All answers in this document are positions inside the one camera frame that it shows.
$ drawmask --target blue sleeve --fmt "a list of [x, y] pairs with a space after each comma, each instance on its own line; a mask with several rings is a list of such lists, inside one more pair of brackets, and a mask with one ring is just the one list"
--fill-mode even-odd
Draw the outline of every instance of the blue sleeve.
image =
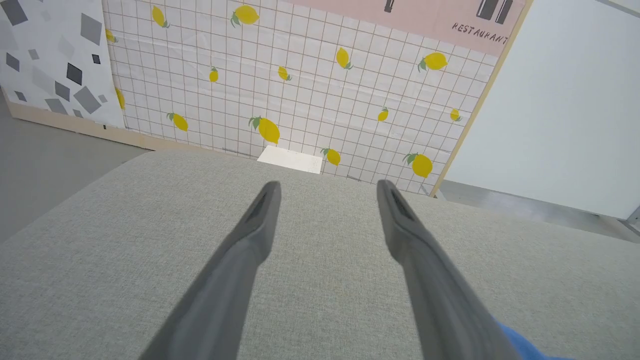
[[515, 330], [501, 324], [498, 322], [500, 327], [502, 327], [502, 331], [509, 338], [513, 347], [516, 348], [516, 351], [520, 354], [522, 360], [562, 360], [562, 357], [550, 357], [542, 354], [540, 350], [538, 350], [532, 343], [530, 343], [524, 336], [515, 332]]

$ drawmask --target gray fabric surface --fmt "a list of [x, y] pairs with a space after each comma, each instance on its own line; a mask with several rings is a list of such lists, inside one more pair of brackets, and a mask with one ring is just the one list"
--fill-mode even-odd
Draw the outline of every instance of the gray fabric surface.
[[[0, 359], [134, 359], [270, 180], [240, 359], [418, 359], [375, 187], [218, 153], [116, 168], [0, 245]], [[553, 356], [637, 359], [640, 247], [405, 194], [492, 314]]]

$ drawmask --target wooden frame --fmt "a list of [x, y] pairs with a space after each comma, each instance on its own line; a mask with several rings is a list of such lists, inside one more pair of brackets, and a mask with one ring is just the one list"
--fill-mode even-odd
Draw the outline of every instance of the wooden frame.
[[[511, 46], [515, 41], [518, 35], [518, 32], [522, 27], [522, 23], [524, 22], [524, 19], [526, 18], [527, 13], [529, 12], [529, 9], [531, 8], [532, 4], [533, 4], [533, 0], [525, 0], [525, 6], [523, 7], [522, 12], [520, 13], [520, 16], [518, 18], [518, 21], [516, 22], [513, 28], [513, 32], [511, 33], [511, 36], [507, 41], [507, 44], [505, 45], [504, 50], [500, 55], [500, 58], [498, 59], [498, 62], [496, 63], [496, 66], [489, 78], [489, 82], [487, 83], [486, 87], [484, 88], [484, 91], [480, 95], [477, 105], [474, 108], [473, 112], [471, 113], [471, 116], [469, 117], [469, 121], [467, 122], [467, 125], [462, 131], [462, 134], [460, 135], [460, 139], [458, 140], [458, 143], [456, 144], [455, 148], [451, 152], [451, 156], [449, 156], [449, 161], [446, 163], [445, 167], [442, 170], [442, 173], [440, 174], [440, 177], [438, 178], [438, 181], [436, 182], [431, 193], [429, 194], [430, 197], [434, 197], [436, 195], [436, 192], [440, 188], [440, 185], [442, 184], [442, 181], [444, 180], [444, 177], [446, 176], [447, 171], [451, 166], [451, 162], [453, 161], [453, 159], [455, 159], [458, 151], [460, 150], [460, 146], [462, 145], [465, 137], [467, 137], [467, 133], [469, 132], [471, 125], [474, 123], [477, 117], [477, 114], [482, 108], [484, 100], [486, 99], [487, 94], [491, 90], [491, 87], [495, 82], [496, 77], [498, 76], [498, 73], [502, 68], [502, 64], [504, 63], [504, 60], [509, 54], [509, 50], [511, 50]], [[9, 107], [9, 112], [11, 113], [11, 116], [15, 117], [16, 119], [36, 122], [38, 124], [42, 124], [46, 126], [57, 127], [58, 129], [69, 130], [76, 133], [94, 136], [97, 138], [103, 138], [103, 139], [111, 140], [114, 142], [125, 143], [127, 145], [133, 145], [133, 146], [137, 146], [137, 147], [141, 147], [143, 149], [149, 149], [149, 150], [198, 149], [201, 151], [212, 151], [212, 150], [203, 149], [195, 145], [189, 145], [186, 143], [179, 143], [171, 140], [154, 138], [153, 136], [143, 135], [143, 134], [136, 133], [134, 131], [130, 131], [126, 129], [119, 129], [115, 127], [104, 126], [102, 124], [98, 124], [96, 122], [93, 122], [87, 119], [80, 119], [70, 115], [63, 115], [63, 114], [54, 113], [48, 110], [34, 108], [32, 106], [17, 104], [15, 102], [9, 101], [4, 89], [3, 89], [3, 94], [6, 100], [6, 103]]]

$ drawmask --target lemon-patterned wallpaper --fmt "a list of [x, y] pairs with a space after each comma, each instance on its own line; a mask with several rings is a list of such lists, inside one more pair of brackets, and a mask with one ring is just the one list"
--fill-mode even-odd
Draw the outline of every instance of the lemon-patterned wallpaper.
[[127, 128], [429, 193], [495, 56], [277, 0], [104, 0]]

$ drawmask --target lemon print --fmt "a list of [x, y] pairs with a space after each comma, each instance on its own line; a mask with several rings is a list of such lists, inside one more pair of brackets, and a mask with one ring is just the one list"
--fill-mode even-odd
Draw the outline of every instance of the lemon print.
[[249, 125], [251, 125], [252, 122], [253, 128], [258, 129], [258, 131], [260, 131], [260, 135], [262, 135], [265, 140], [275, 144], [278, 143], [278, 140], [280, 139], [280, 130], [278, 130], [276, 124], [272, 123], [271, 120], [260, 116], [250, 118]]
[[173, 121], [173, 123], [175, 124], [175, 127], [177, 127], [182, 131], [187, 131], [187, 129], [189, 128], [189, 124], [187, 124], [187, 120], [184, 120], [184, 117], [181, 117], [176, 113], [168, 113], [166, 114], [166, 117], [168, 117], [169, 120]]
[[214, 67], [211, 67], [211, 72], [209, 73], [209, 81], [215, 83], [218, 80], [218, 70]]
[[105, 29], [104, 33], [107, 35], [107, 40], [110, 42], [118, 42], [118, 38], [113, 36], [113, 33], [109, 29]]
[[335, 61], [338, 62], [343, 69], [349, 70], [353, 67], [353, 65], [349, 62], [349, 54], [343, 48], [338, 50], [338, 53], [335, 55]]
[[453, 121], [462, 120], [462, 116], [460, 116], [460, 112], [458, 111], [458, 109], [451, 110], [451, 120]]
[[432, 53], [424, 57], [422, 61], [418, 64], [418, 71], [420, 69], [426, 70], [427, 68], [431, 70], [440, 70], [443, 67], [447, 66], [447, 58], [444, 57], [443, 53]]
[[120, 108], [124, 110], [124, 95], [119, 88], [116, 88], [116, 95], [118, 96], [118, 102], [120, 103]]
[[389, 116], [389, 110], [387, 108], [383, 108], [382, 111], [378, 114], [378, 121], [384, 121]]
[[278, 68], [278, 76], [280, 76], [280, 78], [283, 79], [284, 81], [291, 80], [291, 75], [289, 75], [287, 73], [287, 69], [285, 69], [283, 67], [279, 67]]
[[157, 6], [154, 6], [154, 9], [151, 10], [151, 17], [154, 18], [154, 21], [163, 28], [168, 28], [170, 26], [169, 23], [164, 19], [162, 10], [160, 10]]
[[433, 169], [433, 163], [431, 160], [429, 160], [425, 155], [418, 154], [417, 152], [415, 154], [407, 154], [403, 160], [404, 159], [406, 159], [407, 164], [413, 163], [413, 172], [418, 176], [427, 177]]
[[322, 149], [321, 150], [323, 155], [326, 156], [327, 161], [329, 161], [330, 163], [334, 164], [335, 166], [338, 166], [338, 164], [340, 163], [340, 153], [333, 150], [333, 149]]
[[237, 8], [233, 15], [231, 15], [231, 25], [235, 27], [234, 23], [240, 25], [240, 22], [243, 24], [251, 25], [254, 22], [258, 21], [260, 17], [258, 13], [255, 12], [255, 9], [249, 5], [242, 5]]

